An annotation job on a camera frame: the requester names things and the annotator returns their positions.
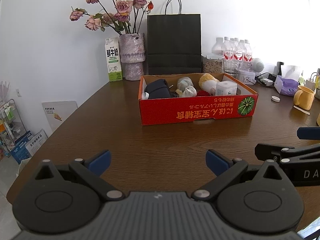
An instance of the white spherical speaker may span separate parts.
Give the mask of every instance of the white spherical speaker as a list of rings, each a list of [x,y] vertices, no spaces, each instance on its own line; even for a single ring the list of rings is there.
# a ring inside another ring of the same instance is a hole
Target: white spherical speaker
[[[254,72],[262,72],[263,69],[264,69],[264,63],[262,62],[262,60],[259,58],[254,58],[252,60],[252,70]]]

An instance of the mug handle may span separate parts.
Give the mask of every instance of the mug handle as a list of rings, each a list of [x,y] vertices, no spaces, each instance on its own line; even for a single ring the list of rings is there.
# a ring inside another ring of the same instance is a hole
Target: mug handle
[[[302,90],[298,90],[298,91],[295,93],[294,97],[293,97],[293,103],[294,103],[296,106],[298,106],[298,105],[300,104],[300,103],[299,103],[299,98],[300,98],[300,96],[301,96],[302,93],[303,93]]]

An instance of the gray ribbed surface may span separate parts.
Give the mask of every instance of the gray ribbed surface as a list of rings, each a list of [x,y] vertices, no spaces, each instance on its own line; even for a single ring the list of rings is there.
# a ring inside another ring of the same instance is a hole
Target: gray ribbed surface
[[[58,236],[20,233],[15,240],[245,240],[301,239],[295,233],[253,236],[224,224],[209,203],[189,199],[184,192],[132,192],[119,202],[107,203],[87,226]]]

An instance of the yellow mug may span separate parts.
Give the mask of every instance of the yellow mug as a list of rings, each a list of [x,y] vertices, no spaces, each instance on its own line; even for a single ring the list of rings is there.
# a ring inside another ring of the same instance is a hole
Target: yellow mug
[[[298,86],[298,90],[293,98],[293,103],[305,110],[310,110],[314,98],[315,93],[311,89],[303,86]]]

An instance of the clear container with snacks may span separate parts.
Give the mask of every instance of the clear container with snacks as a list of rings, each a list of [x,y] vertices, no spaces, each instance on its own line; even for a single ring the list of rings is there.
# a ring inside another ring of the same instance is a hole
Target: clear container with snacks
[[[223,73],[223,56],[217,54],[202,55],[203,73]]]

